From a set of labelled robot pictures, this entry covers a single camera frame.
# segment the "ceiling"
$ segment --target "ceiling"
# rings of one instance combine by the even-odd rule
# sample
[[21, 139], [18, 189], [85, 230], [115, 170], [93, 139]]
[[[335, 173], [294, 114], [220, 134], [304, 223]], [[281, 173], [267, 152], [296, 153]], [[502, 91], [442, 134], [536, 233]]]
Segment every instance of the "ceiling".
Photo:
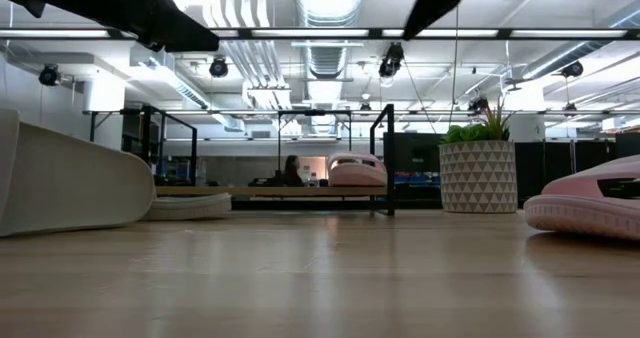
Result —
[[[356, 26], [401, 27], [412, 8], [413, 1], [362, 0]], [[459, 27], [466, 28], [604, 28], [607, 27], [605, 22], [608, 17], [631, 4], [637, 4], [640, 10], [640, 0], [463, 0], [457, 11], [449, 13], [434, 26], [455, 27], [457, 23]], [[296, 0], [267, 0], [267, 5], [272, 26], [299, 25]], [[11, 18], [10, 8], [7, 1], [0, 0], [0, 26], [7, 27], [10, 24], [21, 28], [97, 26], [96, 23], [51, 6], [47, 7], [43, 18], [39, 20], [31, 17], [22, 7], [14, 7]], [[191, 7], [187, 13], [204, 24], [199, 9]], [[394, 84], [385, 88], [380, 84], [377, 69], [389, 42], [364, 41], [361, 47], [349, 50], [341, 103], [336, 106], [355, 108], [362, 103], [362, 95], [367, 93], [370, 95], [370, 101], [382, 102], [382, 104], [392, 102], [396, 104], [397, 109], [419, 109], [418, 97], [432, 109], [447, 109], [452, 101], [466, 108], [464, 104], [473, 93], [472, 95], [464, 95], [464, 93], [486, 78], [487, 74], [495, 73], [504, 67], [514, 69], [524, 67], [565, 43], [559, 41], [403, 43], [406, 64], [396, 74]], [[123, 70], [130, 68], [128, 59], [130, 43], [21, 41], [18, 44], [37, 52], [89, 52], [111, 65], [122, 67]], [[285, 80], [291, 88], [291, 102], [294, 104], [302, 102], [308, 96], [304, 49], [293, 48], [290, 41], [276, 41], [275, 48]], [[569, 99], [594, 92], [606, 92], [620, 82], [635, 78], [638, 75], [635, 72], [640, 71], [637, 69], [640, 68], [639, 59], [629, 59], [612, 69], [593, 75], [591, 73], [603, 67], [615, 65], [616, 62], [638, 51], [640, 51], [640, 45], [636, 42], [615, 42], [581, 59], [585, 73], [570, 86]], [[214, 102], [217, 99], [226, 104], [234, 101], [237, 103], [235, 107], [239, 107], [242, 102], [240, 94], [243, 90], [243, 78], [233, 62], [227, 58], [230, 71], [225, 78], [214, 79], [208, 73], [208, 65], [213, 57], [224, 56], [226, 53], [222, 48], [218, 52], [208, 54], [177, 54], [175, 55], [176, 69], [202, 92], [209, 94]], [[166, 85], [136, 77], [134, 71], [129, 73], [132, 80], [137, 81], [138, 88], [128, 90], [128, 99], [147, 101], [164, 108], [182, 107], [181, 97]], [[561, 108], [566, 104], [567, 90], [563, 89], [563, 86], [564, 79], [557, 76], [547, 76], [522, 85], [525, 91], [527, 89], [531, 89], [532, 92], [544, 91], [545, 108]], [[602, 109], [620, 105], [622, 102], [632, 103], [640, 97], [639, 93], [640, 90], [630, 89], [624, 94], [612, 94], [581, 108]], [[525, 98], [522, 98], [522, 94], [517, 96], [517, 99], [526, 100], [526, 94]], [[516, 109], [518, 104], [519, 102], [512, 100], [512, 105]]]

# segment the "triangle pattern planter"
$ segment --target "triangle pattern planter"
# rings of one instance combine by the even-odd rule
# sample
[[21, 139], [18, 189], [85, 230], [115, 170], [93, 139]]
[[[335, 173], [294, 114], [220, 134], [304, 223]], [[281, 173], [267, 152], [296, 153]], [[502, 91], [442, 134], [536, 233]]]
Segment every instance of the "triangle pattern planter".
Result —
[[454, 213], [513, 213], [518, 209], [513, 142], [440, 146], [442, 205]]

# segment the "hanging wire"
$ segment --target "hanging wire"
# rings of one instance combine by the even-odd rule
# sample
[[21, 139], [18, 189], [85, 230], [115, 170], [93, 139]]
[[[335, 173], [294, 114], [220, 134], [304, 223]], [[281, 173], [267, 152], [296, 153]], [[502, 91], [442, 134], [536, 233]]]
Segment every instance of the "hanging wire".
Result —
[[415, 90], [416, 96], [418, 97], [418, 101], [420, 102], [420, 106], [422, 106], [422, 111], [427, 116], [427, 120], [429, 121], [429, 124], [431, 125], [431, 129], [433, 130], [433, 133], [434, 134], [438, 134], [438, 132], [436, 132], [436, 127], [433, 126], [433, 122], [431, 121], [431, 117], [429, 117], [429, 112], [427, 112], [427, 108], [424, 106], [424, 103], [422, 102], [422, 97], [420, 97], [420, 92], [418, 91], [418, 86], [416, 86], [416, 82], [413, 80], [413, 75], [411, 74], [411, 70], [409, 69], [409, 64], [407, 63], [407, 60], [404, 59], [404, 58], [403, 58], [403, 61], [404, 61], [405, 68], [407, 68], [407, 73], [409, 74], [409, 79], [411, 80], [411, 84], [413, 85], [413, 89]]
[[453, 109], [456, 105], [456, 78], [458, 76], [458, 34], [460, 29], [460, 6], [456, 7], [456, 41], [453, 51], [453, 89], [451, 89], [451, 110], [449, 111], [449, 127], [453, 119]]

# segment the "woman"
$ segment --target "woman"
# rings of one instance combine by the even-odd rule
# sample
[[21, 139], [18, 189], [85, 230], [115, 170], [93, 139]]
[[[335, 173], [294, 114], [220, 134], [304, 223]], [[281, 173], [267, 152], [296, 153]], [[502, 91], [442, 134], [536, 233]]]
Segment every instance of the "woman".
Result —
[[302, 179], [298, 175], [300, 168], [300, 160], [298, 156], [288, 156], [284, 164], [284, 173], [282, 174], [282, 184], [289, 187], [304, 187]]

